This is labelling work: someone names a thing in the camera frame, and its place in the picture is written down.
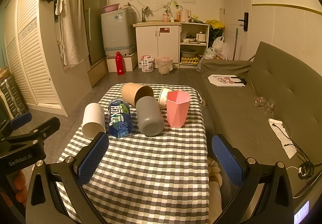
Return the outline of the operator hand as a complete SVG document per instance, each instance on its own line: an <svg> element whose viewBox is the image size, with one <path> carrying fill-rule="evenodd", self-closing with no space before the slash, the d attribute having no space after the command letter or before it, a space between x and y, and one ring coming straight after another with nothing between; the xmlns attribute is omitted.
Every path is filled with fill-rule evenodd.
<svg viewBox="0 0 322 224"><path fill-rule="evenodd" d="M10 180L10 185L14 189L16 201L20 202L24 207L27 203L28 188L26 178L22 170L14 173Z"/></svg>

